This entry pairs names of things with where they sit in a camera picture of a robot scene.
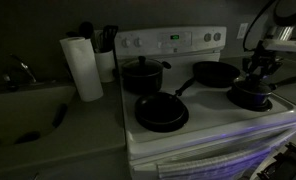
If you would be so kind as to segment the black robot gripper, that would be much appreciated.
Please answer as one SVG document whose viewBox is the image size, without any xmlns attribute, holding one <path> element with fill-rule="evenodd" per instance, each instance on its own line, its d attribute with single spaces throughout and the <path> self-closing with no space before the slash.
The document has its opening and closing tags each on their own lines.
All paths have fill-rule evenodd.
<svg viewBox="0 0 296 180">
<path fill-rule="evenodd" d="M 258 44 L 254 50 L 254 54 L 250 58 L 242 60 L 242 70 L 245 72 L 246 81 L 254 81 L 254 74 L 257 68 L 261 68 L 261 73 L 258 77 L 258 82 L 263 82 L 269 75 L 274 74 L 282 65 L 282 62 L 277 59 L 276 53 L 271 50 L 266 50 L 261 44 Z"/>
</svg>

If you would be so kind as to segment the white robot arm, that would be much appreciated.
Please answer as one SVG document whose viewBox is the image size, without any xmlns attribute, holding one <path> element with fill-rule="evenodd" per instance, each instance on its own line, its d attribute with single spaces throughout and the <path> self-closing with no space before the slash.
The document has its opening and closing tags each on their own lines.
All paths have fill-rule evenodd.
<svg viewBox="0 0 296 180">
<path fill-rule="evenodd" d="M 243 40 L 244 51 L 253 52 L 250 58 L 244 58 L 242 61 L 246 81 L 252 83 L 273 74 L 281 66 L 275 59 L 277 52 L 296 53 L 296 40 L 291 39 L 293 29 L 296 27 L 296 0 L 269 0 L 251 23 L 246 36 L 271 5 L 274 5 L 272 19 L 275 23 L 272 30 L 258 41 L 254 49 L 248 49 L 246 40 Z"/>
</svg>

